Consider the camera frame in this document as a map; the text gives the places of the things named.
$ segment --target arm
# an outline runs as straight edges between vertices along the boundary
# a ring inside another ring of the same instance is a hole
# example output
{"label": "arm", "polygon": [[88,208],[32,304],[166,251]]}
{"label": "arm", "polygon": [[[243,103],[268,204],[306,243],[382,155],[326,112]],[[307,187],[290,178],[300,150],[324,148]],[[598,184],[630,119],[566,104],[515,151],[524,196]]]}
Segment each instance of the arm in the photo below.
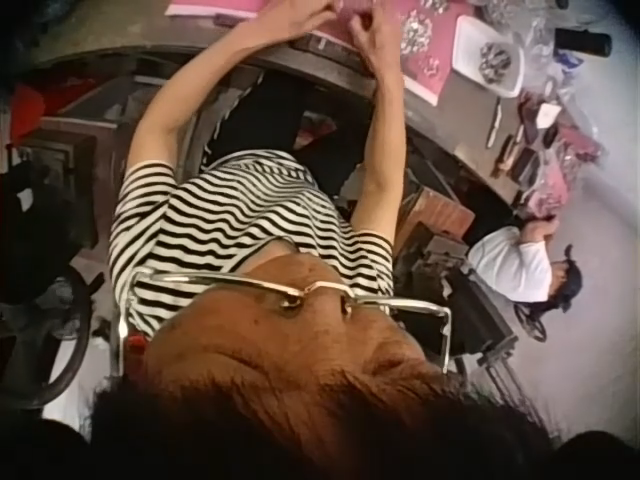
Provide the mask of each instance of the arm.
{"label": "arm", "polygon": [[356,45],[378,81],[375,112],[365,148],[363,189],[351,223],[356,232],[373,231],[393,244],[402,202],[407,145],[401,33],[380,4],[368,31],[359,17],[351,23]]}
{"label": "arm", "polygon": [[529,222],[520,232],[520,244],[546,243],[548,247],[559,226],[560,222],[557,218],[549,221],[535,220]]}
{"label": "arm", "polygon": [[274,0],[187,63],[162,87],[138,124],[127,168],[177,161],[178,132],[234,66],[256,51],[300,37],[335,18],[331,0]]}

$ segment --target pink sheet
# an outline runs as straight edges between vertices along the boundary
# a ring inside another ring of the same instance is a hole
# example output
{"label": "pink sheet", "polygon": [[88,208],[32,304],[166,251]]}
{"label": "pink sheet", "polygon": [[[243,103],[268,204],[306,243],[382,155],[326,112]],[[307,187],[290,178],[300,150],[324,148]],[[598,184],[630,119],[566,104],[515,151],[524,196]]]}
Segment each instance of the pink sheet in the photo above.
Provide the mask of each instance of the pink sheet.
{"label": "pink sheet", "polygon": [[[229,15],[239,18],[252,18],[269,0],[173,0],[167,9],[167,15],[215,16]],[[429,103],[437,105],[445,82],[451,74],[451,57],[458,17],[471,15],[472,7],[462,0],[451,2],[449,9],[437,15],[430,9],[422,8],[420,0],[391,0],[396,14],[402,18],[408,12],[419,9],[432,21],[433,36],[428,51],[408,55],[404,58],[406,86]],[[351,35],[344,21],[350,18],[353,10],[361,10],[367,0],[344,0],[345,9],[341,12],[341,21],[323,25],[315,34],[340,45],[352,47]],[[439,68],[435,75],[427,75],[423,70],[429,60],[437,60]]]}

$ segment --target glasses frame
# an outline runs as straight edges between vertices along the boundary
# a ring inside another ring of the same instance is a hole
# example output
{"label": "glasses frame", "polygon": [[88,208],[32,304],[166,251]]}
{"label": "glasses frame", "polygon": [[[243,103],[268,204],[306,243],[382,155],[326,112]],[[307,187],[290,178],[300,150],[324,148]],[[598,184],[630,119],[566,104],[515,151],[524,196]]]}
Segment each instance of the glasses frame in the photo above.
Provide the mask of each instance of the glasses frame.
{"label": "glasses frame", "polygon": [[333,282],[314,282],[304,290],[299,290],[286,285],[256,280],[233,273],[193,271],[166,273],[158,272],[148,267],[138,267],[134,270],[127,284],[125,284],[125,301],[120,312],[119,321],[117,324],[115,322],[112,324],[111,371],[112,376],[115,377],[122,377],[124,375],[124,350],[131,332],[129,312],[138,301],[134,287],[139,280],[156,283],[201,285],[210,288],[213,288],[216,285],[221,287],[240,286],[254,288],[282,295],[283,302],[281,303],[281,307],[284,309],[296,308],[301,305],[304,299],[311,292],[321,288],[328,288],[339,291],[342,294],[343,299],[345,300],[344,308],[346,315],[350,315],[353,307],[395,308],[415,313],[435,315],[444,319],[442,328],[440,329],[440,333],[443,336],[440,352],[442,359],[440,368],[443,374],[447,374],[448,371],[451,351],[452,318],[451,310],[447,307],[442,307],[423,300],[389,297],[385,295],[357,295],[350,287]]}

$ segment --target finger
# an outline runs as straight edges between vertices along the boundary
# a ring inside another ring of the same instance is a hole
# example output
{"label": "finger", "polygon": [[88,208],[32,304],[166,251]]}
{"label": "finger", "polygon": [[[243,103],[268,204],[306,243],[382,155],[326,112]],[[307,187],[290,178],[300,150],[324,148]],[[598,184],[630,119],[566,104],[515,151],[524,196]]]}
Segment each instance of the finger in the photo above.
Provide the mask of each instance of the finger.
{"label": "finger", "polygon": [[360,15],[354,15],[349,22],[349,30],[353,35],[353,40],[358,48],[364,50],[367,45],[368,33],[362,25],[362,18]]}
{"label": "finger", "polygon": [[307,21],[305,26],[308,31],[311,31],[315,30],[322,24],[330,22],[332,20],[336,20],[337,18],[338,15],[336,14],[336,12],[332,10],[325,10],[324,12],[318,13],[317,15],[311,17],[311,19]]}
{"label": "finger", "polygon": [[321,12],[322,10],[332,10],[335,12],[338,10],[339,3],[339,0],[311,0],[309,8],[313,12]]}
{"label": "finger", "polygon": [[378,0],[373,4],[371,9],[371,15],[373,17],[373,24],[380,25],[385,21],[385,15],[389,14],[387,2],[384,0]]}

